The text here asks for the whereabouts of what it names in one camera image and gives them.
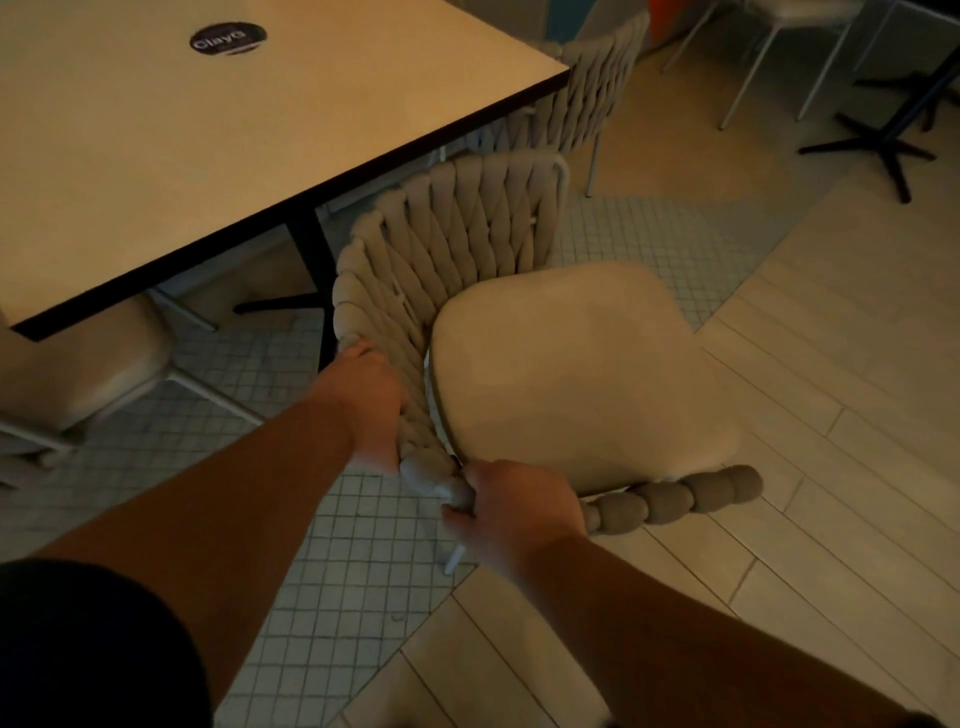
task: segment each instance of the blue wall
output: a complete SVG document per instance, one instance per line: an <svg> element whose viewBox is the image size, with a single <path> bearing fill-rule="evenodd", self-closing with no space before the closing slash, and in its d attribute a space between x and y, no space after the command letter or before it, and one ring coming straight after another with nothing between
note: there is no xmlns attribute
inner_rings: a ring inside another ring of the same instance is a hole
<svg viewBox="0 0 960 728"><path fill-rule="evenodd" d="M573 40L587 19L595 0L552 0L546 17L546 39L566 43Z"/></svg>

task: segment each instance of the chair leg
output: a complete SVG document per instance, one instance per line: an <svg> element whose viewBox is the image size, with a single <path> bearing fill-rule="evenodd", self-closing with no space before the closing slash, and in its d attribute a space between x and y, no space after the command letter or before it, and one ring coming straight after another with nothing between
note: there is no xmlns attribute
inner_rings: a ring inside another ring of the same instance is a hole
<svg viewBox="0 0 960 728"><path fill-rule="evenodd" d="M150 292L154 295L154 298L156 299L157 303L160 303L161 305L166 306L171 311L176 311L184 319L189 321L191 324L202 328L204 331L209 331L210 333L214 333L219 329L219 327L216 324L208 321L199 313L194 311L192 308L188 308L187 306L183 305L173 296L170 296L169 294L164 293L159 288L156 288L156 287L151 288Z"/></svg>
<svg viewBox="0 0 960 728"><path fill-rule="evenodd" d="M253 425L260 426L266 422L266 420L260 417L260 415L253 410L245 407L237 400L232 400L219 389L214 389L206 382L200 381L195 376L185 372L183 369L171 366L170 371L167 372L167 378L171 381L175 381L182 387L186 387L191 392L200 395L205 400L210 400L214 404L220 405L226 409L227 412L231 412L237 417L241 417Z"/></svg>
<svg viewBox="0 0 960 728"><path fill-rule="evenodd" d="M603 133L601 129L597 132L597 136L593 138L593 154L590 155L590 171L587 175L587 190L585 194L587 197L593 197L593 175L597 171L597 150L600 149L600 135Z"/></svg>
<svg viewBox="0 0 960 728"><path fill-rule="evenodd" d="M691 30L689 33L686 34L686 37L684 38L684 40L681 42L679 46L677 46L677 50L673 52L673 55L670 57L670 59L663 65L663 68L660 69L660 73L666 73L667 71L669 71L670 68L673 66L673 64L677 62L677 59L679 59L680 56L684 54L684 51L686 50L686 46L690 44L690 40L692 40L693 37L696 36L697 33L700 31L700 29L707 24L707 21L710 20L710 16L713 15L713 11L716 10L716 7L718 5L720 5L720 0L713 0L713 2L711 2L707 6L707 9L704 11L704 14L700 16L700 19L697 21L697 24L693 26L693 30Z"/></svg>
<svg viewBox="0 0 960 728"><path fill-rule="evenodd" d="M876 44L876 39L880 37L880 34L883 32L883 29L887 26L887 21L890 20L890 16L893 14L894 10L897 8L897 5L900 3L899 0L889 0L889 5L887 6L887 12L883 15L883 19L880 20L880 24L876 26L874 34L870 36L870 40L867 41L867 45L864 47L863 52L860 54L860 58L856 60L856 63L853 64L853 72L860 70L860 66L863 65L863 61L867 59L867 56L870 55L870 52L874 50L874 45Z"/></svg>
<svg viewBox="0 0 960 728"><path fill-rule="evenodd" d="M0 483L11 488L29 488L44 475L46 471L22 457L0 457Z"/></svg>
<svg viewBox="0 0 960 728"><path fill-rule="evenodd" d="M770 45L774 42L774 38L777 37L777 33L780 32L780 26L775 25L770 29L770 35L767 36L767 39L763 41L763 45L760 48L760 52L756 54L756 61L750 67L750 73L747 74L747 78L744 79L743 86L740 87L739 92L736 94L736 98L733 99L733 103L730 106L730 110L727 111L727 115L724 117L724 120L720 122L720 131L722 132L730 124L730 120L733 118L733 113L736 111L736 108L740 105L740 99L743 98L743 94L747 92L747 86L750 85L750 81L754 79L756 70L760 68L760 64L763 62L763 57L767 55L767 51L770 50Z"/></svg>
<svg viewBox="0 0 960 728"><path fill-rule="evenodd" d="M820 75L817 76L817 80L813 83L813 87L806 95L806 101L804 101L804 105L800 107L800 113L797 114L797 121L803 120L804 116L806 115L806 110L809 109L810 104L813 103L813 97L816 96L817 91L820 90L820 84L822 84L824 82L824 78L827 77L830 67L833 66L833 62L836 60L837 54L840 52L840 46L843 45L843 41L847 39L847 34L850 32L850 28L852 26L853 21L851 20L840 32L840 37L837 38L836 43L833 44L833 50L830 51L830 55L827 56L827 61L824 63L824 67L820 69Z"/></svg>
<svg viewBox="0 0 960 728"><path fill-rule="evenodd" d="M6 432L13 437L54 450L71 450L80 443L76 438L70 438L67 435L61 435L7 417L0 418L0 432Z"/></svg>
<svg viewBox="0 0 960 728"><path fill-rule="evenodd" d="M462 544L457 544L457 547L453 549L453 553L450 554L450 558L448 558L444 564L444 576L449 576L453 573L460 563L460 560L464 558L465 553L467 553L467 547Z"/></svg>

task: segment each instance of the left hand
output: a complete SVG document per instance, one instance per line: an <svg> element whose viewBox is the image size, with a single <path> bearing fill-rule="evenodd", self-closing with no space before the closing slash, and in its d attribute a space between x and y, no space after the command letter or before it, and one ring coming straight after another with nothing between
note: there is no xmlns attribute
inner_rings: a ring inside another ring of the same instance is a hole
<svg viewBox="0 0 960 728"><path fill-rule="evenodd" d="M350 465L396 474L396 435L407 391L386 355L360 339L320 372L304 398L341 410L353 442Z"/></svg>

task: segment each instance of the chair seat cushion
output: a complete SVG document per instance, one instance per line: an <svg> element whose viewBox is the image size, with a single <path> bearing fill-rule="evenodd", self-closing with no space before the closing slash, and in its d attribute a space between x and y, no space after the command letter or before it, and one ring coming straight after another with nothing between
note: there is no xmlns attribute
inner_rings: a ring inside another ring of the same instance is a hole
<svg viewBox="0 0 960 728"><path fill-rule="evenodd" d="M805 28L853 20L863 0L750 0L747 7L780 25Z"/></svg>
<svg viewBox="0 0 960 728"><path fill-rule="evenodd" d="M640 263L471 286L437 317L430 375L461 460L555 468L581 496L708 470L739 445L706 355Z"/></svg>
<svg viewBox="0 0 960 728"><path fill-rule="evenodd" d="M0 328L0 415L62 432L158 376L172 349L142 296L38 343Z"/></svg>

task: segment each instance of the black table base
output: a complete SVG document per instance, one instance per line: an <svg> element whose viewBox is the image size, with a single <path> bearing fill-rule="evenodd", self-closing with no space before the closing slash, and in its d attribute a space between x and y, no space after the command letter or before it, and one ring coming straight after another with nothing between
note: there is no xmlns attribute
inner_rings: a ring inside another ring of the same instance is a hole
<svg viewBox="0 0 960 728"><path fill-rule="evenodd" d="M931 102L943 94L944 90L958 76L960 76L960 46L953 49L953 52L944 59L937 70L924 78L923 84L910 94L910 98L894 112L890 120L880 129L874 129L863 122L850 118L847 114L838 113L836 115L837 121L856 136L850 139L831 141L827 144L801 147L797 152L802 155L827 152L876 152L882 160L883 166L886 167L887 173L893 179L900 201L904 204L909 203L912 197L906 177L903 175L903 168L900 166L900 155L928 160L936 159L936 156L926 149L902 141L900 135L924 112Z"/></svg>
<svg viewBox="0 0 960 728"><path fill-rule="evenodd" d="M914 71L909 76L900 76L896 79L859 79L853 82L855 86L863 86L866 88L886 88L895 91L907 91L908 93L915 93L918 89L923 88L924 84L927 83L929 76L923 73L922 71ZM945 88L937 96L932 98L927 102L924 107L924 125L921 127L922 132L929 132L933 129L933 125L937 120L937 111L940 109L940 105L944 102L953 104L956 107L960 107L960 92L953 90L952 88Z"/></svg>
<svg viewBox="0 0 960 728"><path fill-rule="evenodd" d="M291 308L322 308L324 331L320 340L320 363L317 371L333 361L337 355L337 336L333 332L333 281L337 279L337 264L326 242L324 229L313 206L292 207L287 215L287 230L294 239L303 265L317 287L314 293L287 296L281 299L239 303L234 313L252 311L279 311Z"/></svg>
<svg viewBox="0 0 960 728"><path fill-rule="evenodd" d="M900 201L905 205L913 197L910 194L910 186L906 183L906 176L903 174L903 167L900 166L900 155L907 157L919 157L933 161L937 158L926 149L909 144L902 139L884 139L881 129L862 124L856 119L850 118L845 113L838 113L834 117L856 136L851 139L841 139L840 141L830 141L826 144L814 144L811 147L803 147L798 150L802 155L822 154L823 152L876 152L883 166L887 169L887 174L894 181L897 188L897 194Z"/></svg>

